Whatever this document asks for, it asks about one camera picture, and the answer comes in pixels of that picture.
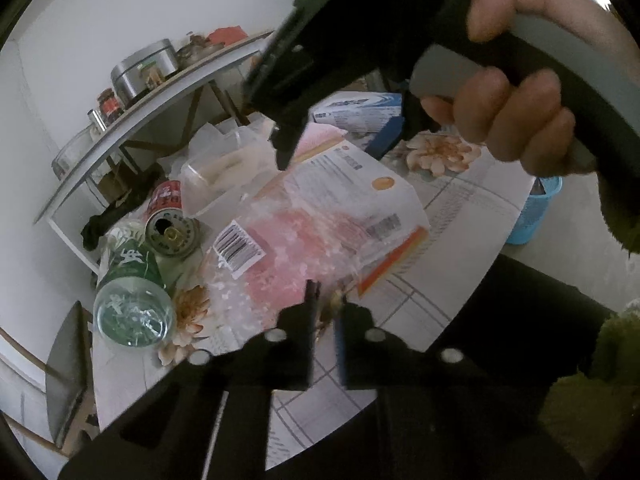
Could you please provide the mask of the right hand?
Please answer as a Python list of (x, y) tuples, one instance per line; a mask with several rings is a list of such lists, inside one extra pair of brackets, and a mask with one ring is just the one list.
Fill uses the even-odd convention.
[[(639, 78), (639, 47), (631, 33), (592, 0), (471, 0), (469, 40), (486, 42), (505, 32), (516, 14), (555, 22)], [(561, 103), (561, 83), (552, 70), (538, 70), (519, 86), (496, 68), (465, 81), (456, 96), (424, 96), (428, 116), (454, 125), (469, 143), (485, 144), (500, 162), (520, 162), (535, 177), (590, 174), (596, 165), (572, 154), (574, 114)]]

